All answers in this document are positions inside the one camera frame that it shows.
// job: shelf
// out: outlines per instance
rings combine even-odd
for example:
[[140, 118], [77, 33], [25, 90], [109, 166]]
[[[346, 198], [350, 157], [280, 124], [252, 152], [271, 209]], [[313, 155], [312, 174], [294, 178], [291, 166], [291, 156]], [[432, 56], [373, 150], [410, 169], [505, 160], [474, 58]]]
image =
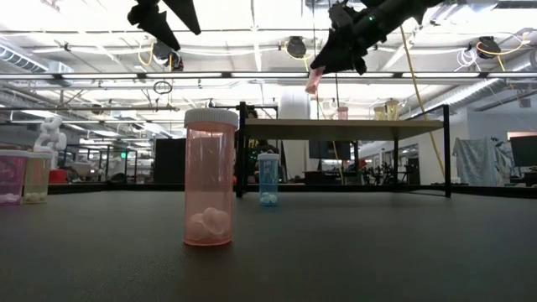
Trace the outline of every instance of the shelf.
[[246, 135], [256, 139], [389, 141], [442, 127], [441, 121], [247, 119]]

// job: black table surface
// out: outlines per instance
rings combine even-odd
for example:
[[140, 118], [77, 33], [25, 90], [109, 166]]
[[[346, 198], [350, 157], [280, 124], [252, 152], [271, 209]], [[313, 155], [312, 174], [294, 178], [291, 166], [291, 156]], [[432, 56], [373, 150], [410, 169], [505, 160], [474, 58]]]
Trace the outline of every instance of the black table surface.
[[233, 242], [187, 247], [184, 195], [0, 208], [1, 301], [536, 301], [535, 200], [281, 194], [234, 203]]

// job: gray cloth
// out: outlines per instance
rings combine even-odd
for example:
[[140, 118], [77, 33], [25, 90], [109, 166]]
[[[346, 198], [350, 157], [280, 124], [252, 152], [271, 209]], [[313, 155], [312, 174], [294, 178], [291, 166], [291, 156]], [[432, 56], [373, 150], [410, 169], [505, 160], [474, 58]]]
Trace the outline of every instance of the gray cloth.
[[496, 186], [499, 174], [496, 169], [494, 142], [484, 139], [459, 139], [455, 141], [453, 155], [461, 182], [475, 186]]

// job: computer monitor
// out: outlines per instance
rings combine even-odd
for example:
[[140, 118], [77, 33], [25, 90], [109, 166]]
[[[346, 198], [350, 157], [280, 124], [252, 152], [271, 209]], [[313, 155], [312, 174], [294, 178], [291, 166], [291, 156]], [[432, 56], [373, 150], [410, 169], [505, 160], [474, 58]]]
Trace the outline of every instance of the computer monitor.
[[537, 136], [511, 138], [511, 149], [517, 167], [537, 166]]
[[[351, 142], [336, 142], [337, 159], [351, 160]], [[310, 159], [336, 159], [332, 141], [310, 141]]]

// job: white robot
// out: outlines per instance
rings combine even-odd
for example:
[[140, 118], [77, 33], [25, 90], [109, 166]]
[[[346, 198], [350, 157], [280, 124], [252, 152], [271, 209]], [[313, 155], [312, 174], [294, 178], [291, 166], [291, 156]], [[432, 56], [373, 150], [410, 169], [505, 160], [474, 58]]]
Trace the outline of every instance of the white robot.
[[52, 154], [51, 169], [58, 168], [58, 151], [67, 147], [67, 137], [60, 132], [61, 117], [47, 117], [41, 124], [41, 133], [35, 141], [34, 152], [46, 152]]

